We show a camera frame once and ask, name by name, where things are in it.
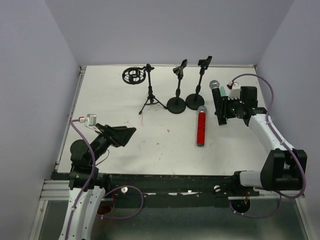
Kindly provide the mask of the black glitter microphone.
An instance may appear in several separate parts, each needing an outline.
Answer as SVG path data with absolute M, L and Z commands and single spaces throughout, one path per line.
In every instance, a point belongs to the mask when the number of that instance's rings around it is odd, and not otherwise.
M 209 87 L 211 89 L 213 102 L 215 104 L 215 100 L 220 100 L 222 98 L 220 93 L 220 83 L 217 80 L 212 80 L 209 83 Z

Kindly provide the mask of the black tripod mic stand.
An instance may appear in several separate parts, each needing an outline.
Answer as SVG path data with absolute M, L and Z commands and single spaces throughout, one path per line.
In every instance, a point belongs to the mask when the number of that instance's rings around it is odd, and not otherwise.
M 141 110 L 139 111 L 139 115 L 143 113 L 143 110 L 146 106 L 152 106 L 156 104 L 160 104 L 165 110 L 168 108 L 161 102 L 159 101 L 153 92 L 153 87 L 152 87 L 152 81 L 151 81 L 151 71 L 153 71 L 155 68 L 151 66 L 149 63 L 147 63 L 143 67 L 138 67 L 138 66 L 132 66 L 127 69 L 125 69 L 122 72 L 122 80 L 129 85 L 139 85 L 142 82 L 148 79 L 148 95 L 146 97 L 146 101 L 144 102 Z

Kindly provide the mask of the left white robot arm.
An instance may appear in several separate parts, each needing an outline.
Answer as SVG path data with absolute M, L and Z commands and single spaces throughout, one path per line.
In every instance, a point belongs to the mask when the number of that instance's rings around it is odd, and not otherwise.
M 70 146 L 71 170 L 68 185 L 68 206 L 61 229 L 61 240 L 88 240 L 91 237 L 93 223 L 104 196 L 113 193 L 106 187 L 108 176 L 99 176 L 97 160 L 104 155 L 110 146 L 125 147 L 135 127 L 101 125 L 89 126 L 97 137 L 88 142 L 75 123 L 83 123 L 84 118 L 72 120 L 70 125 L 80 139 Z

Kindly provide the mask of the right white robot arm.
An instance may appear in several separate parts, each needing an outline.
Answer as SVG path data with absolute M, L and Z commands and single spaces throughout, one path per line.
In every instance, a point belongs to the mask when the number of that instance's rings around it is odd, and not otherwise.
M 219 125 L 227 119 L 243 120 L 258 137 L 267 158 L 260 171 L 236 171 L 234 174 L 243 187 L 273 191 L 287 197 L 286 191 L 297 191 L 294 198 L 303 195 L 306 188 L 305 170 L 307 154 L 287 143 L 274 126 L 264 107 L 258 106 L 257 88 L 237 86 L 231 92 L 236 97 L 222 96 L 218 84 L 210 89 Z

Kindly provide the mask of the right round-base mic stand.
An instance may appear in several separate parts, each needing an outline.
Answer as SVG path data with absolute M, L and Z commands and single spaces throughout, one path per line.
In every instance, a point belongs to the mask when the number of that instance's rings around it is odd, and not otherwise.
M 200 106 L 205 104 L 204 98 L 200 95 L 201 83 L 205 71 L 209 68 L 209 65 L 212 61 L 212 56 L 208 56 L 206 59 L 200 59 L 198 61 L 198 66 L 200 67 L 199 71 L 199 81 L 195 88 L 195 93 L 188 95 L 185 99 L 186 106 L 191 110 L 197 110 Z

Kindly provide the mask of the round-base mic stand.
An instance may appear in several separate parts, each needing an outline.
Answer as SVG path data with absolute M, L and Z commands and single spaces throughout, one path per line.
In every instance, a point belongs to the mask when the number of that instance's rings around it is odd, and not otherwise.
M 200 95 L 201 83 L 205 71 L 209 68 L 209 65 L 212 61 L 212 56 L 208 56 L 206 59 L 200 59 L 198 61 L 198 66 L 200 67 L 199 71 L 199 81 L 195 88 L 195 93 L 188 95 L 185 99 L 186 106 L 191 110 L 197 110 L 200 106 L 205 104 L 204 98 Z
M 173 69 L 173 73 L 177 76 L 178 84 L 177 84 L 177 89 L 175 91 L 175 97 L 170 98 L 166 104 L 168 111 L 172 114 L 181 114 L 186 109 L 186 102 L 180 97 L 180 95 L 181 95 L 181 81 L 184 77 L 184 68 L 187 66 L 187 64 L 188 64 L 188 60 L 184 59 L 181 62 L 180 66 L 177 66 Z

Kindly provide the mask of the middle round-base mic stand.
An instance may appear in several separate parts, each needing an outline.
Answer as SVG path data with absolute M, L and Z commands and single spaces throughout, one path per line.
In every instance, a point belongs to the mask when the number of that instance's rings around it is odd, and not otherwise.
M 188 64 L 188 60 L 184 59 L 181 62 L 180 66 L 177 66 L 173 69 L 173 73 L 177 76 L 178 84 L 177 84 L 177 89 L 175 91 L 175 97 L 170 98 L 166 104 L 168 111 L 172 114 L 181 114 L 186 109 L 186 102 L 180 97 L 180 95 L 181 95 L 181 81 L 184 77 L 184 68 L 187 66 L 187 64 Z

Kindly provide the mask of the teal green microphone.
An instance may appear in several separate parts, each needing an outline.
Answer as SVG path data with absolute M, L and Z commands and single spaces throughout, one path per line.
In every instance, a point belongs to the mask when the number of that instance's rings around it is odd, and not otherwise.
M 228 96 L 228 90 L 226 90 L 225 86 L 221 86 L 219 90 L 220 90 L 220 95 L 222 97 L 227 97 Z

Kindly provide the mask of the red glitter microphone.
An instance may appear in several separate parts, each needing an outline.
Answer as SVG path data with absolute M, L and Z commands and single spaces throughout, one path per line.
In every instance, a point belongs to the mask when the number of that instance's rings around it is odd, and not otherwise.
M 206 114 L 207 108 L 201 105 L 197 109 L 197 135 L 196 135 L 196 145 L 198 147 L 203 147 L 205 145 L 205 134 L 206 134 Z

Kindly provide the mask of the black front mounting rail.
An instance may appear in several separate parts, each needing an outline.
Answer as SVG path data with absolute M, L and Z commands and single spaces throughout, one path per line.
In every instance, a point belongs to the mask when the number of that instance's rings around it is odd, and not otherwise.
M 241 186 L 234 176 L 99 174 L 98 184 L 106 192 L 105 205 L 117 209 L 144 208 L 226 208 L 229 198 L 256 197 L 251 187 Z

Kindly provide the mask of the aluminium frame profile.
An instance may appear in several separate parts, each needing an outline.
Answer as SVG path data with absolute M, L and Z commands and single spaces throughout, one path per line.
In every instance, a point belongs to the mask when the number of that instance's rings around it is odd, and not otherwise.
M 60 144 L 58 156 L 56 158 L 53 172 L 50 175 L 50 178 L 45 180 L 42 185 L 40 192 L 39 202 L 36 210 L 36 215 L 32 224 L 31 232 L 29 235 L 30 240 L 39 240 L 42 238 L 42 229 L 44 227 L 45 216 L 47 213 L 48 204 L 51 201 L 67 201 L 69 199 L 69 190 L 68 190 L 68 181 L 67 174 L 63 173 L 61 176 L 57 173 L 59 164 L 61 161 L 61 156 L 65 143 L 67 140 L 67 135 L 70 128 L 70 121 L 72 120 L 74 110 L 76 107 L 76 102 L 80 92 L 81 84 L 85 76 L 86 66 L 79 67 L 79 76 L 76 82 L 75 93 L 71 102 L 70 111 L 67 117 L 66 127 L 64 129 L 64 134 L 62 137 L 62 142 Z

